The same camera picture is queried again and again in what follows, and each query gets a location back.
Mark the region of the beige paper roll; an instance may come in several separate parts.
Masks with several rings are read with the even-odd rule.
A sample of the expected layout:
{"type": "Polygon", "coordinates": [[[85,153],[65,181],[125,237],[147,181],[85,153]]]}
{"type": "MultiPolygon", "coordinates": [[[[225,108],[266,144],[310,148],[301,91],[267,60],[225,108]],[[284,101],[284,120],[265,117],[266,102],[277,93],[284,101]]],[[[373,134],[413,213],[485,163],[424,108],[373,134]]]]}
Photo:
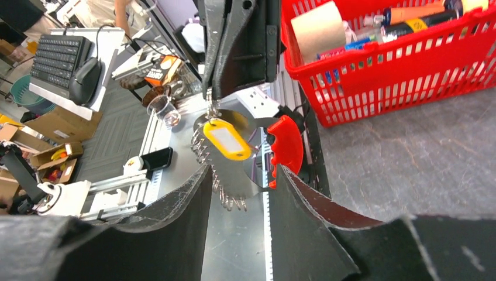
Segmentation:
{"type": "Polygon", "coordinates": [[[334,1],[291,19],[291,24],[304,63],[346,44],[345,27],[334,1]]]}

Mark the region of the clear glass cup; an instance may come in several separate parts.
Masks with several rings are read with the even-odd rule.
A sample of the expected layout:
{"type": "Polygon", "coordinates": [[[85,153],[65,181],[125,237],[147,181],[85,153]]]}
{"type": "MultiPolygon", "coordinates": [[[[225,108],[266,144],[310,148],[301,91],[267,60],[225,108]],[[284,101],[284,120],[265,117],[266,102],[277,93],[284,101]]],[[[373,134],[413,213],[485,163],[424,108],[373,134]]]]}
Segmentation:
{"type": "Polygon", "coordinates": [[[181,120],[181,114],[166,95],[153,98],[147,106],[147,113],[156,117],[168,128],[177,126],[181,120]]]}

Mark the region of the white device on rail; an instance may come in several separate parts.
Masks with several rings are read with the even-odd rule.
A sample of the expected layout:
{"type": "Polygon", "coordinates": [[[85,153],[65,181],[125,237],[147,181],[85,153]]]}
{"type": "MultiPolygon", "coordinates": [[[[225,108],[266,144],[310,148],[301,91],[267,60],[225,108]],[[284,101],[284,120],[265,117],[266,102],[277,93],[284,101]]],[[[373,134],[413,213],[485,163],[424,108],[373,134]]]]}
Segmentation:
{"type": "Polygon", "coordinates": [[[38,188],[46,195],[33,206],[37,215],[58,215],[79,217],[91,187],[91,182],[84,180],[71,184],[40,183],[38,188]]]}

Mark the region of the orange and blue bottle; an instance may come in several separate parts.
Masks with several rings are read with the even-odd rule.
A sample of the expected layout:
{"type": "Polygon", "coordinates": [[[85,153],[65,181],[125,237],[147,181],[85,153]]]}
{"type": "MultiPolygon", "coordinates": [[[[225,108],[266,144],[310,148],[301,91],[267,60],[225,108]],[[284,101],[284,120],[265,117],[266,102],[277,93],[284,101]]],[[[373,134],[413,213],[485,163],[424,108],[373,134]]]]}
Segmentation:
{"type": "Polygon", "coordinates": [[[423,6],[406,8],[386,8],[383,11],[383,26],[389,26],[404,22],[408,19],[421,18],[443,12],[445,5],[442,1],[429,3],[423,6]]]}

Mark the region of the black phone on rail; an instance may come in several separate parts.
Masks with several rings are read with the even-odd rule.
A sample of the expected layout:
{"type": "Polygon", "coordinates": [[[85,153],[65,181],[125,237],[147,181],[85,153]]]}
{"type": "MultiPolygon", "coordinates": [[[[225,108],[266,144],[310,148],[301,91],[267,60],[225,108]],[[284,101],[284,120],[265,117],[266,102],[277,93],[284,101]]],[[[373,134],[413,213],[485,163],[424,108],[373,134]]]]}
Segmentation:
{"type": "Polygon", "coordinates": [[[141,155],[143,167],[146,170],[165,169],[171,165],[174,150],[171,147],[163,148],[145,155],[141,155]]]}

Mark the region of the clear plastic bottle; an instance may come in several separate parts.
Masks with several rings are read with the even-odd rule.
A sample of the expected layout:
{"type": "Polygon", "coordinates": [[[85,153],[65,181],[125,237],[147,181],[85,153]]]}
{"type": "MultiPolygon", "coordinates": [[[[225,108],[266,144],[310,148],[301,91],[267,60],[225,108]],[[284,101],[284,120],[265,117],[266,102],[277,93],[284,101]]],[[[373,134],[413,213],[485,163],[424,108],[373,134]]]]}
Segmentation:
{"type": "Polygon", "coordinates": [[[346,43],[355,43],[364,39],[373,42],[384,42],[382,23],[385,19],[383,15],[366,16],[363,20],[364,26],[361,29],[353,30],[348,21],[343,21],[346,43]]]}

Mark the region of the blue snack packet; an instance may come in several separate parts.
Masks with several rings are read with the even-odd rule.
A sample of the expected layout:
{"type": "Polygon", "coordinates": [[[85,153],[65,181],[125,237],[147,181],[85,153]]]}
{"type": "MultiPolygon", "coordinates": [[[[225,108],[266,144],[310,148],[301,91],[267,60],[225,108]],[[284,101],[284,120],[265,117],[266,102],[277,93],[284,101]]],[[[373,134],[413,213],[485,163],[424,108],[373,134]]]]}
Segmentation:
{"type": "MultiPolygon", "coordinates": [[[[375,39],[376,39],[375,36],[368,36],[368,37],[362,38],[358,41],[351,42],[351,43],[346,44],[342,47],[338,47],[338,48],[333,49],[333,50],[328,50],[328,51],[325,51],[322,53],[318,53],[316,55],[316,59],[317,60],[326,60],[326,59],[334,58],[338,54],[342,54],[342,53],[349,51],[349,50],[361,50],[366,43],[373,42],[373,41],[375,41],[375,39]]],[[[333,70],[333,75],[331,75],[331,73],[329,71],[327,71],[325,73],[325,77],[326,77],[326,80],[328,83],[332,82],[332,77],[334,77],[336,80],[338,80],[340,78],[339,72],[337,69],[333,70]]]]}

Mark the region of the yellow tagged keys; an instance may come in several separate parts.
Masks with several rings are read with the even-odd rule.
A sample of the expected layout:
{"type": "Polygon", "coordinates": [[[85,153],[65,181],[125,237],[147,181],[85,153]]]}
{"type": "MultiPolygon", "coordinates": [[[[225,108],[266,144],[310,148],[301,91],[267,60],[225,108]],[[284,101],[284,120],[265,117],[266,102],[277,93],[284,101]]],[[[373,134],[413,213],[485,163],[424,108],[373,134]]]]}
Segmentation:
{"type": "Polygon", "coordinates": [[[217,117],[206,121],[201,132],[222,156],[239,162],[254,157],[260,151],[258,146],[250,144],[250,136],[256,130],[250,120],[217,117]]]}

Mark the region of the black and yellow can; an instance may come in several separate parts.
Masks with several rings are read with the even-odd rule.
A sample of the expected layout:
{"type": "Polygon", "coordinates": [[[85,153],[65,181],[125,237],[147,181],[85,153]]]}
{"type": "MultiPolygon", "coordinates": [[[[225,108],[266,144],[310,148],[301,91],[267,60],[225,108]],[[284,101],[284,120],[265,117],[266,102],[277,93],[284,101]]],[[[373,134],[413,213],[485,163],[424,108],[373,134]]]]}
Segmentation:
{"type": "Polygon", "coordinates": [[[459,10],[449,9],[444,12],[424,16],[421,18],[412,18],[404,22],[400,22],[394,25],[386,26],[381,28],[381,35],[383,38],[395,40],[399,37],[420,32],[428,29],[431,26],[435,26],[453,19],[458,19],[460,17],[459,10]]]}

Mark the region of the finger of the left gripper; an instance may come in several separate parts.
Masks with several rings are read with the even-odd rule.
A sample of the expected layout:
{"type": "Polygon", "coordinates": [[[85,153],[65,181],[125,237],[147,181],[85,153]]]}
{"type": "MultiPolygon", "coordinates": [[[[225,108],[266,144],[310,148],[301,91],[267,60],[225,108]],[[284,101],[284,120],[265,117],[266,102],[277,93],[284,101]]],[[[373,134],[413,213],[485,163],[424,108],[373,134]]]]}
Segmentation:
{"type": "Polygon", "coordinates": [[[230,1],[212,78],[220,100],[267,81],[267,1],[230,1]]]}
{"type": "Polygon", "coordinates": [[[213,99],[233,92],[233,65],[226,48],[226,29],[232,1],[198,1],[197,8],[205,33],[205,72],[203,86],[213,99]]]}

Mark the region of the black computer keyboard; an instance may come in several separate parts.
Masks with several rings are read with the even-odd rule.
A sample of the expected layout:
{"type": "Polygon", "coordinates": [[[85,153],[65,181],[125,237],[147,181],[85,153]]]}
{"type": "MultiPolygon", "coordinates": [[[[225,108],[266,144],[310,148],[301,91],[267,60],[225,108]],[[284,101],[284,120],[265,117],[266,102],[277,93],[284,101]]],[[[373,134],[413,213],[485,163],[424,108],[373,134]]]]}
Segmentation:
{"type": "Polygon", "coordinates": [[[42,35],[30,75],[42,82],[61,88],[68,95],[69,83],[86,61],[93,42],[83,36],[42,35]]]}

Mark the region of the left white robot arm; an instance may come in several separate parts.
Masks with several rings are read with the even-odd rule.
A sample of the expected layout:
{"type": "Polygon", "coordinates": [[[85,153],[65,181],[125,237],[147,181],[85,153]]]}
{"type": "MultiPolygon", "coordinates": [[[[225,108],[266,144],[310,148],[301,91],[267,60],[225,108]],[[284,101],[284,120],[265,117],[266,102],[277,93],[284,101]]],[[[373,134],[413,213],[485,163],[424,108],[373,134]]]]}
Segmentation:
{"type": "Polygon", "coordinates": [[[259,89],[276,80],[280,55],[281,1],[197,1],[205,33],[204,98],[213,106],[234,94],[253,117],[289,109],[259,89]]]}

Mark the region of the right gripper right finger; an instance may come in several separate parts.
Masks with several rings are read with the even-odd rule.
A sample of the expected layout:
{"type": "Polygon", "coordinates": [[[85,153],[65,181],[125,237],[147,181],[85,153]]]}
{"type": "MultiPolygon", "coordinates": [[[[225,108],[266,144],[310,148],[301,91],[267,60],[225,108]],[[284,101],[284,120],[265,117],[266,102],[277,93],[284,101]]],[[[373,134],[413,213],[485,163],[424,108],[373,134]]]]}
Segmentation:
{"type": "Polygon", "coordinates": [[[270,193],[275,280],[494,280],[494,215],[381,222],[306,185],[285,166],[270,193]]]}

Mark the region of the red plastic basket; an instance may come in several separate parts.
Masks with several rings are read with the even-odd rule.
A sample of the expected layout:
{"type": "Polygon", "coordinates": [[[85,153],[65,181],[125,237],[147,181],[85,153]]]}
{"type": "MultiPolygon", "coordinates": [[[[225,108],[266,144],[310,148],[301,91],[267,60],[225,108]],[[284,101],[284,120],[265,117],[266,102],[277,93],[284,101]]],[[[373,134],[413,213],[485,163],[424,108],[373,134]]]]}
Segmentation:
{"type": "Polygon", "coordinates": [[[305,63],[291,21],[322,1],[283,1],[285,68],[323,126],[334,126],[495,86],[495,2],[452,22],[305,63]]]}

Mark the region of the black computer mouse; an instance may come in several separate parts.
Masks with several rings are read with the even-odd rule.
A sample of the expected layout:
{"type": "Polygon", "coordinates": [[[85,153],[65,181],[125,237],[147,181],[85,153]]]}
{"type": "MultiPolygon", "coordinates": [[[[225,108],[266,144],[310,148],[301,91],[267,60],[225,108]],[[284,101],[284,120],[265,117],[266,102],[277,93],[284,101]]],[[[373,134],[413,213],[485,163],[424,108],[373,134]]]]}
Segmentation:
{"type": "Polygon", "coordinates": [[[102,64],[96,57],[85,61],[69,82],[69,99],[76,105],[85,105],[92,99],[99,83],[102,64]]]}

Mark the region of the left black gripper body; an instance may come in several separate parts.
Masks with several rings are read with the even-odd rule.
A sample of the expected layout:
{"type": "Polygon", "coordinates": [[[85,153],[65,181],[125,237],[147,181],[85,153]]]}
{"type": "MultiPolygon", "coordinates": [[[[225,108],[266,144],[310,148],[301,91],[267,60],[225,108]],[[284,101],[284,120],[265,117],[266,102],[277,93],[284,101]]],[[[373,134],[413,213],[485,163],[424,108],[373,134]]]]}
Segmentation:
{"type": "Polygon", "coordinates": [[[285,50],[281,41],[281,0],[264,1],[266,28],[266,82],[276,80],[280,56],[285,50]]]}

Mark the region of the cardboard box with items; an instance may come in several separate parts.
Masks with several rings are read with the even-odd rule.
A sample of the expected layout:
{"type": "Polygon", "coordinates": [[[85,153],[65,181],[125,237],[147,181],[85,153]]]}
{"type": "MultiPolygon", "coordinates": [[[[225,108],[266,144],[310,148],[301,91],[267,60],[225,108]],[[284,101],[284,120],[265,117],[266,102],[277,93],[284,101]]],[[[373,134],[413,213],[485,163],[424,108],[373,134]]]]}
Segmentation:
{"type": "Polygon", "coordinates": [[[71,182],[77,159],[84,153],[81,142],[70,142],[32,155],[29,160],[41,182],[71,182]]]}

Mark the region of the yellow tape roll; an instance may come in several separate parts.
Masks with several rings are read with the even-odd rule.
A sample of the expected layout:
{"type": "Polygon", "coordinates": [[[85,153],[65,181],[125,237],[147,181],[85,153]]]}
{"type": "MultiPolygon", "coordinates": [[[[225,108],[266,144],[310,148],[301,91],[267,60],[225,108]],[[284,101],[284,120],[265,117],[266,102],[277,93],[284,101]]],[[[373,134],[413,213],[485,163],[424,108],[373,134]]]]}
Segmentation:
{"type": "Polygon", "coordinates": [[[444,6],[446,9],[454,9],[460,13],[470,12],[476,8],[483,10],[488,8],[488,0],[445,0],[444,6]]]}

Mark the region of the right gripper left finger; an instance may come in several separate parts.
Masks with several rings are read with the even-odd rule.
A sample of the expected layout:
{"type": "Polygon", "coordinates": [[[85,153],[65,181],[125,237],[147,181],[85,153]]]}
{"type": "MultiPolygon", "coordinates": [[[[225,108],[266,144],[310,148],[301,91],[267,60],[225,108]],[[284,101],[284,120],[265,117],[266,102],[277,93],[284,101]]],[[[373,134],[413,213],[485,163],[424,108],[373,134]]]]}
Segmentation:
{"type": "Polygon", "coordinates": [[[113,223],[3,215],[2,280],[200,280],[213,173],[113,223]]]}

